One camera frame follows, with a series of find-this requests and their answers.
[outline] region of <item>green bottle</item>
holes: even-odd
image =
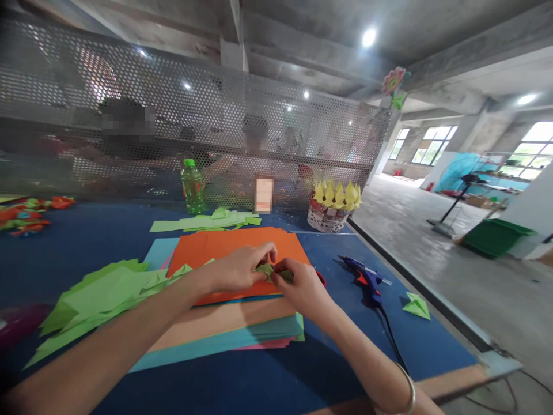
[[[186,208],[190,214],[200,214],[206,210],[206,201],[203,199],[202,174],[196,168],[193,159],[184,159],[184,168],[180,172],[183,182],[183,193],[186,198]]]

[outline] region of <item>silver bangle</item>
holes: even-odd
[[[409,382],[409,388],[411,389],[411,405],[409,406],[409,409],[407,410],[407,412],[404,412],[403,415],[412,415],[413,414],[413,411],[415,410],[415,405],[416,405],[416,389],[415,389],[415,384],[413,383],[413,380],[411,379],[411,377],[407,374],[407,372],[405,371],[404,368],[402,368],[402,366],[396,362],[396,365],[402,370],[403,374],[405,375],[405,377],[407,378],[407,381]]]

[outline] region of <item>hand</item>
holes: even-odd
[[[265,242],[258,247],[239,248],[200,269],[206,272],[204,278],[209,279],[211,292],[240,291],[250,288],[258,281],[266,281],[267,276],[262,272],[254,272],[254,269],[276,260],[277,247],[273,242]]]
[[[294,284],[288,284],[277,273],[290,270]],[[337,309],[326,288],[312,266],[285,258],[274,266],[271,279],[276,287],[291,302],[294,308],[320,326]]]

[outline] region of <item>wooden table edge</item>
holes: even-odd
[[[416,385],[422,389],[434,401],[440,401],[446,397],[459,396],[469,390],[486,384],[490,377],[486,370],[479,364],[458,369],[453,372],[444,373],[417,382]],[[362,396],[350,401],[337,403],[328,408],[322,408],[306,415],[346,415],[346,414],[372,414],[373,406],[367,396]]]

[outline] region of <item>pink paper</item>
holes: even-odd
[[[238,348],[235,350],[259,350],[259,349],[284,349],[290,344],[290,342],[295,339],[295,337],[286,337],[284,339],[269,340],[263,343],[256,345],[245,346],[243,348]]]
[[[163,263],[163,265],[161,266],[160,269],[165,269],[165,268],[167,268],[167,266],[169,265],[169,262],[171,262],[171,258],[173,258],[173,253],[174,253],[174,252],[172,252],[172,253],[170,254],[169,258],[167,258],[167,259],[165,260],[165,262]]]

